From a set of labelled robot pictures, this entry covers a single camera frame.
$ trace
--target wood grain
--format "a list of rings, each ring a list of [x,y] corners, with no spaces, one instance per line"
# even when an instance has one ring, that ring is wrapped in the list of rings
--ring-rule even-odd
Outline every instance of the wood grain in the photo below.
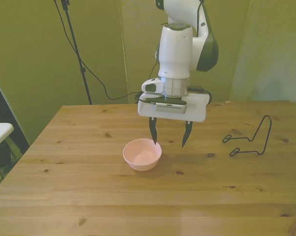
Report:
[[[214,103],[181,148],[184,122],[159,119],[163,155],[136,172],[123,147],[150,138],[136,105],[62,107],[0,185],[0,236],[296,236],[296,105]],[[227,134],[254,142],[222,143]]]

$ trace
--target metal pole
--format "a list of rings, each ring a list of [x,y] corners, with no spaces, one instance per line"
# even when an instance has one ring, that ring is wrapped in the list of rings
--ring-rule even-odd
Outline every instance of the metal pole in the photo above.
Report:
[[[76,51],[78,62],[79,62],[79,66],[80,66],[80,72],[81,72],[81,74],[83,76],[83,80],[84,80],[84,84],[85,84],[85,88],[86,88],[86,92],[87,92],[89,104],[92,105],[92,101],[91,101],[91,97],[90,97],[90,93],[89,93],[89,88],[88,88],[88,84],[87,84],[87,80],[86,80],[86,76],[85,76],[86,69],[83,67],[83,65],[81,63],[81,58],[79,56],[79,51],[78,51],[78,47],[77,47],[77,43],[76,43],[76,39],[75,39],[75,35],[74,35],[74,30],[73,30],[73,27],[71,25],[69,14],[68,14],[68,6],[67,5],[69,5],[69,0],[61,0],[61,4],[62,4],[63,9],[65,11],[65,14],[66,14],[66,17],[67,17],[67,21],[68,21],[68,25],[69,25],[69,29],[70,29],[70,32],[71,32],[71,36],[73,38],[73,42],[74,42],[74,46],[75,46],[75,51]]]

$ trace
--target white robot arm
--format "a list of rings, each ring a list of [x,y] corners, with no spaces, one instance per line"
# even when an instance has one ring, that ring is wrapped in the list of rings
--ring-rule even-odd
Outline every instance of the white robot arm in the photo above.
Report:
[[[138,113],[149,117],[154,142],[157,118],[186,121],[185,145],[193,122],[206,119],[209,95],[188,93],[190,71],[208,71],[218,60],[218,46],[211,32],[203,0],[155,0],[156,6],[165,10],[169,23],[162,29],[156,60],[160,64],[158,78],[142,85]],[[194,27],[197,37],[193,37]]]

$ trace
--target black wire stand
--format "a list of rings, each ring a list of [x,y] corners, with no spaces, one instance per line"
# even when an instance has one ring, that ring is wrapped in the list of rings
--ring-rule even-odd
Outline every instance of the black wire stand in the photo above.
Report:
[[[253,151],[241,151],[241,149],[239,147],[235,148],[232,152],[230,152],[230,156],[235,156],[239,153],[252,153],[252,152],[255,152],[257,153],[258,155],[263,155],[266,151],[266,147],[267,147],[267,143],[268,143],[268,139],[269,139],[269,135],[270,135],[270,131],[271,131],[271,126],[272,126],[272,120],[271,120],[271,117],[269,115],[265,115],[260,123],[260,125],[258,126],[254,136],[252,139],[248,138],[248,137],[242,137],[242,138],[233,138],[231,134],[228,134],[223,140],[222,142],[226,143],[230,140],[235,140],[235,139],[247,139],[248,141],[253,141],[258,133],[258,131],[260,130],[265,118],[268,118],[269,119],[269,129],[268,129],[268,134],[267,134],[267,138],[266,138],[266,142],[265,142],[265,145],[264,145],[264,150],[262,152],[258,152],[256,150],[253,150]]]

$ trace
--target pink bowl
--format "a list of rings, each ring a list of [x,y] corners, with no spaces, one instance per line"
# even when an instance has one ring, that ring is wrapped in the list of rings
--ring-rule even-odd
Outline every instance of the pink bowl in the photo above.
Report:
[[[157,165],[161,153],[159,143],[155,145],[151,139],[136,139],[124,147],[123,157],[134,170],[148,171]]]

